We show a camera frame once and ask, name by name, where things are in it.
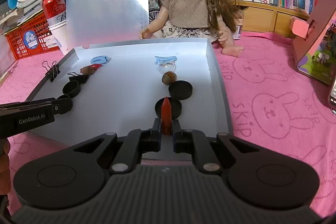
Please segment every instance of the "red plastic basket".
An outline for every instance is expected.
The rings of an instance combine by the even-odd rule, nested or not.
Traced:
[[[27,31],[34,31],[38,38],[38,46],[35,49],[29,49],[23,42],[23,36]],[[41,54],[44,52],[52,52],[59,50],[59,47],[48,48],[44,38],[51,35],[49,31],[49,24],[45,18],[44,13],[32,18],[27,23],[19,26],[17,29],[7,33],[7,41],[14,54],[16,60],[22,59],[28,56]]]

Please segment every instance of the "wooden drawer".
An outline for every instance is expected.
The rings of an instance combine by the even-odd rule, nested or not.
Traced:
[[[277,12],[274,30],[271,30],[271,32],[281,34],[284,37],[295,38],[295,35],[289,28],[289,20],[291,17],[292,15]]]
[[[248,7],[243,10],[243,31],[272,32],[270,30],[273,11]]]

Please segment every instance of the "doll hand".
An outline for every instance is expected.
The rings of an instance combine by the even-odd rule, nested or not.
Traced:
[[[144,27],[139,34],[139,39],[148,39],[151,37],[151,32],[147,27]]]
[[[8,157],[10,149],[11,145],[6,139],[3,145],[3,154],[0,156],[0,195],[6,195],[11,191],[11,176],[9,172]]]
[[[220,43],[225,43],[226,41],[233,39],[230,29],[226,26],[219,26],[218,33],[219,33],[218,41]]]

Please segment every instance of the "wooden shelf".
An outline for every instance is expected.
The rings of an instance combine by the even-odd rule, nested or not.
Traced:
[[[264,3],[237,0],[236,5],[244,6],[243,30],[252,32],[275,32],[284,37],[295,38],[289,28],[292,16],[307,20],[309,15],[292,9],[285,9]]]

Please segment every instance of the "doll foot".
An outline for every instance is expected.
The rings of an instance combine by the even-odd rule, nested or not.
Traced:
[[[225,46],[222,49],[222,54],[224,55],[231,55],[231,56],[236,56],[239,57],[240,53],[244,50],[243,47],[238,46],[238,45],[230,45],[230,46]]]

